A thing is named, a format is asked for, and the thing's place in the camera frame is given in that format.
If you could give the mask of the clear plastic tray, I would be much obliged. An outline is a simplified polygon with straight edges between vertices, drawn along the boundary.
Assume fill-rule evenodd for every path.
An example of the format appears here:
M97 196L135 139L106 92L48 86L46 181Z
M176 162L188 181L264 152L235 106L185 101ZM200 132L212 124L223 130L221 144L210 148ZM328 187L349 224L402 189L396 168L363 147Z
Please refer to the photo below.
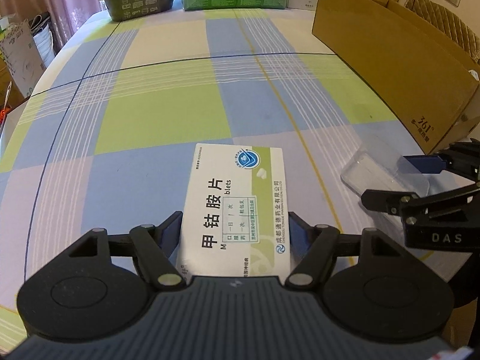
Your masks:
M414 192L425 197L430 182L397 150L373 134L363 136L357 152L340 174L342 182L358 196L367 189Z

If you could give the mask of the white green tablet box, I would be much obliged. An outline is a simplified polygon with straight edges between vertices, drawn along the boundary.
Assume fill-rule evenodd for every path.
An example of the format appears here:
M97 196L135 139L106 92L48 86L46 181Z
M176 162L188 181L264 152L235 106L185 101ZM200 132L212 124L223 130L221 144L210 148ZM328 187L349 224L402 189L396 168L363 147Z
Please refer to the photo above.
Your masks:
M290 273L290 231L280 148L199 143L181 222L176 267L195 276Z

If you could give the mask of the brown cardboard box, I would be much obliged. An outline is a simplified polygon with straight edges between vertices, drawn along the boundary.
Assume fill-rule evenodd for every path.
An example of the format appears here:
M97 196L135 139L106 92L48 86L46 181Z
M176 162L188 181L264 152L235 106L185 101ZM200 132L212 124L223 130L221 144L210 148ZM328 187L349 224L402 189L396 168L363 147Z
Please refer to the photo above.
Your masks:
M479 65L394 0L318 0L312 34L370 86L424 153L479 124Z

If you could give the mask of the checked pastel tablecloth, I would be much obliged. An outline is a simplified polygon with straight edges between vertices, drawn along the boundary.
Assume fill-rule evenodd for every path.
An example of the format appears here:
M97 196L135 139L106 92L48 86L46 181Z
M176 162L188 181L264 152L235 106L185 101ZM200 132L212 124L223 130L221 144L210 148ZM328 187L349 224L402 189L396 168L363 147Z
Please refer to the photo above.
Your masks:
M74 74L34 91L1 165L1 307L27 331L10 359L479 357L442 338L454 297L429 251L405 246L400 210L365 209L341 180L361 125L389 119L379 138L396 149L413 137L312 34L315 13L103 23ZM288 216L340 231L322 287L140 277L129 232L183 213L199 143L282 150Z

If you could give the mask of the quilted brown chair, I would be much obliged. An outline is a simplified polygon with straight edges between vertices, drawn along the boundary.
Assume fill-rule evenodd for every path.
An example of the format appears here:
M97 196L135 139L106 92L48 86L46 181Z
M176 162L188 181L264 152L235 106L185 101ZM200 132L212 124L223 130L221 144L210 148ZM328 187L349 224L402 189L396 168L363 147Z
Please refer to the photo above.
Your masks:
M456 14L431 0L407 0L404 6L444 33L479 64L479 36Z

